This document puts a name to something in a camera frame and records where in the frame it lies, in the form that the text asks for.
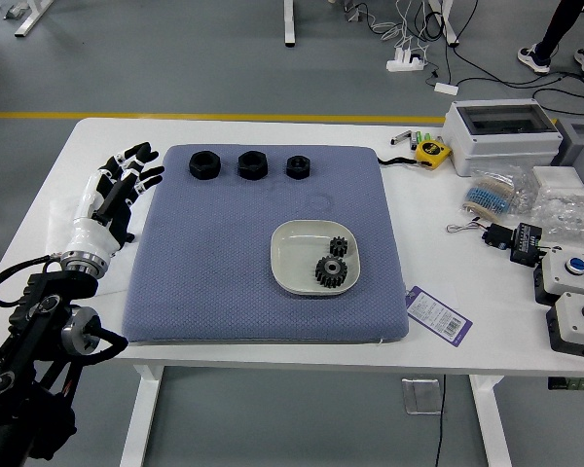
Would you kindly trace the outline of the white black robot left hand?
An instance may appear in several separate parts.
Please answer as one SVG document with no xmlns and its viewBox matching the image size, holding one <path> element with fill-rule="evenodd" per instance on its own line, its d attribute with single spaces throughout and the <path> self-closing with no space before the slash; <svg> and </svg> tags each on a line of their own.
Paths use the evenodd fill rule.
<svg viewBox="0 0 584 467">
<path fill-rule="evenodd" d="M 133 236 L 128 233 L 131 207 L 163 180 L 163 166 L 147 169 L 159 153 L 148 142 L 110 157 L 89 178 L 73 222 L 68 252 L 83 252 L 107 262 Z"/>
</svg>

